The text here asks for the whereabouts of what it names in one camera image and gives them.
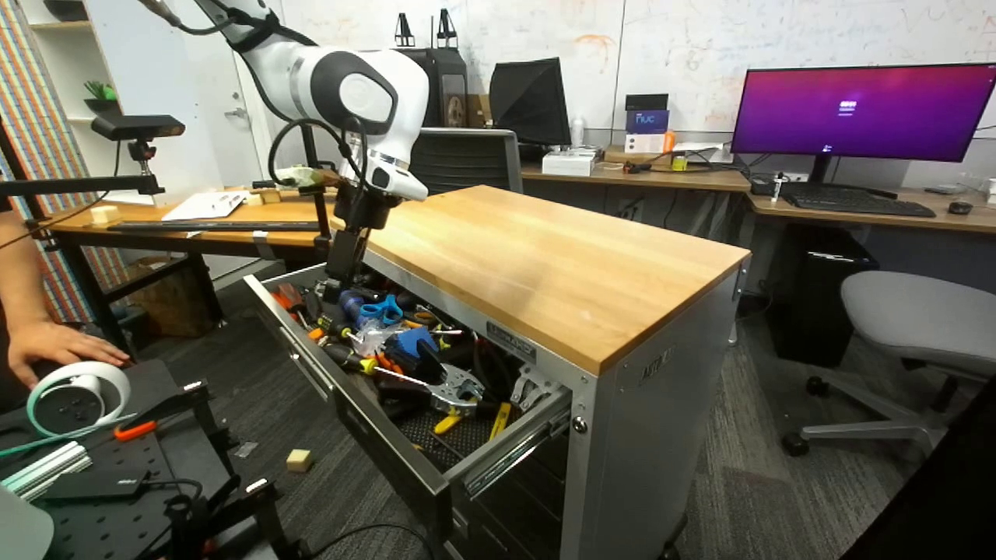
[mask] person's hand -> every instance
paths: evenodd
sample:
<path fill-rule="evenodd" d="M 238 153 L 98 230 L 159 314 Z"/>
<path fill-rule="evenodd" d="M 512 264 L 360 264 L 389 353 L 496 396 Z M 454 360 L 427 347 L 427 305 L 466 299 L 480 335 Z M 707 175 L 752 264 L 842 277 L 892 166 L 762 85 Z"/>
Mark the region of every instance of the person's hand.
<path fill-rule="evenodd" d="M 74 364 L 74 360 L 105 360 L 124 366 L 129 354 L 89 334 L 72 330 L 57 320 L 22 324 L 11 330 L 6 364 L 27 390 L 36 385 L 33 360 Z"/>

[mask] purple screen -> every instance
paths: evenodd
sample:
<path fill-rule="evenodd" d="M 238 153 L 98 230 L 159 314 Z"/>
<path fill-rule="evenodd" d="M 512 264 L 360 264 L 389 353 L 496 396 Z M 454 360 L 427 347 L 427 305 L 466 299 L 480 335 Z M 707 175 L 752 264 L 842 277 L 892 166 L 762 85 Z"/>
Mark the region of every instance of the purple screen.
<path fill-rule="evenodd" d="M 961 163 L 996 67 L 750 68 L 734 153 Z"/>

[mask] paper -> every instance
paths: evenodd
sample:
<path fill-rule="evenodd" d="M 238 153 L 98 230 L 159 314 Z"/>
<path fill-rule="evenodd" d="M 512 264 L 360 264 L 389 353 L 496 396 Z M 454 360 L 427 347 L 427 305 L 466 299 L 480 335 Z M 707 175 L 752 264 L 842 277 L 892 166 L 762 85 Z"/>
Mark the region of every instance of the paper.
<path fill-rule="evenodd" d="M 172 209 L 161 220 L 210 220 L 227 219 L 245 201 L 245 192 L 193 192 L 179 209 Z"/>

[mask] floor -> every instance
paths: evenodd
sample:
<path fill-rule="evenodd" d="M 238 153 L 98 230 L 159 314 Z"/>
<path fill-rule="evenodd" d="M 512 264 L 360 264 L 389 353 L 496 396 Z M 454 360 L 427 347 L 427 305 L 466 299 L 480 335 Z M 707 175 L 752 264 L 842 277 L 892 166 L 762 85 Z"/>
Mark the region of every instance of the floor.
<path fill-rule="evenodd" d="M 238 469 L 280 489 L 280 518 L 308 549 L 368 524 L 418 528 L 418 518 L 373 469 L 346 425 L 284 358 L 274 335 L 256 320 L 241 291 L 227 291 L 227 326 L 185 343 L 156 343 L 145 358 L 161 358 L 182 383 L 210 381 L 217 418 L 232 419 Z M 771 354 L 762 314 L 737 318 L 740 343 L 726 360 L 713 425 L 691 489 L 687 527 L 678 537 L 686 560 L 832 560 L 881 514 L 916 469 L 912 445 L 813 445 L 788 458 L 779 435 L 815 419 L 862 418 L 844 398 L 807 396 L 807 364 Z M 892 366 L 854 347 L 850 371 Z M 930 383 L 907 383 L 912 402 Z M 289 449 L 310 449 L 310 472 L 287 472 Z M 404 528 L 371 528 L 346 537 L 328 556 L 427 556 Z"/>

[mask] keyboard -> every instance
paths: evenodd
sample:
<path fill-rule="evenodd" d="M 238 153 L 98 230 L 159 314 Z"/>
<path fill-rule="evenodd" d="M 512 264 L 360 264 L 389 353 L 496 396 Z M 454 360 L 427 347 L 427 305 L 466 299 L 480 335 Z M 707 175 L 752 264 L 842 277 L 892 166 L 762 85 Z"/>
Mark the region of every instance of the keyboard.
<path fill-rule="evenodd" d="M 871 192 L 788 192 L 788 201 L 797 209 L 818 209 L 818 213 L 854 213 L 854 216 L 904 216 L 904 219 L 934 219 L 929 207 L 871 196 Z"/>

